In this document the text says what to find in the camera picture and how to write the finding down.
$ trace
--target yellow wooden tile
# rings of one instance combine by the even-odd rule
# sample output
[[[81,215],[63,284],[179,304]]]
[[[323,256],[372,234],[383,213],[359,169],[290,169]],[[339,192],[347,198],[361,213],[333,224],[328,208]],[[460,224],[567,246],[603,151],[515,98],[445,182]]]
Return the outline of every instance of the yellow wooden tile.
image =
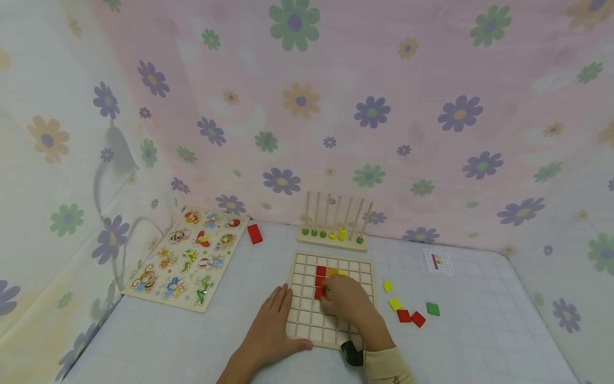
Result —
[[[390,292],[391,290],[394,289],[394,285],[392,285],[392,283],[390,282],[390,280],[386,279],[384,280],[384,290],[386,292]]]
[[[388,300],[388,303],[392,307],[392,310],[395,312],[403,308],[403,304],[401,304],[401,300],[399,300],[397,297],[393,297],[392,299]]]

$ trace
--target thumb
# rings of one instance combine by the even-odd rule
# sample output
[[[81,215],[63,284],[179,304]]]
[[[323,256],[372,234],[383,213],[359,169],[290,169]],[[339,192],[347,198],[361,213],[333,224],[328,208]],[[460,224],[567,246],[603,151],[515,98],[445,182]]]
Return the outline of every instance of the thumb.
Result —
[[[313,343],[308,339],[287,339],[286,341],[286,354],[289,356],[292,353],[311,350]]]

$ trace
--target grid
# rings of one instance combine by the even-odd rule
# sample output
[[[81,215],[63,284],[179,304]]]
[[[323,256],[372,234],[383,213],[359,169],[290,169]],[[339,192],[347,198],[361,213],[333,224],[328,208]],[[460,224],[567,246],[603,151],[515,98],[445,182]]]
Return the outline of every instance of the grid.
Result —
[[[357,350],[362,349],[362,339],[356,328],[347,321],[326,314],[319,298],[325,295],[321,284],[330,275],[339,273],[361,283],[372,303],[373,266],[367,261],[357,261],[333,255],[296,253],[290,271],[289,285],[294,296],[286,322],[289,337],[310,339],[314,345],[340,349],[341,344],[352,340]]]

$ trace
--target hand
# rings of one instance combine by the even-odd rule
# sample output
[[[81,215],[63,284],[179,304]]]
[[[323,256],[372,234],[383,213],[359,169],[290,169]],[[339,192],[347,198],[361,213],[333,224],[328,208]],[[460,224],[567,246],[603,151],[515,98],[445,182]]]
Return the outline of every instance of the hand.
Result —
[[[367,351],[376,352],[395,347],[384,318],[375,309],[360,283],[347,276],[332,275],[324,280],[322,287],[329,289],[326,297],[320,298],[324,311],[352,323]]]

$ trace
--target child's hand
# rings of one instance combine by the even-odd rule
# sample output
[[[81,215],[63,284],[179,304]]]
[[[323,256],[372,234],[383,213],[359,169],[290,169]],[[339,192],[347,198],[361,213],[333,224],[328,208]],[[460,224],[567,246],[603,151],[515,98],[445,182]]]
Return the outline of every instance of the child's hand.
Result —
[[[243,344],[237,350],[237,353],[248,361],[254,359],[256,369],[286,358],[292,353],[313,348],[313,344],[307,339],[291,340],[286,336],[286,321],[291,303],[292,290],[288,289],[288,284],[277,287],[260,307]]]

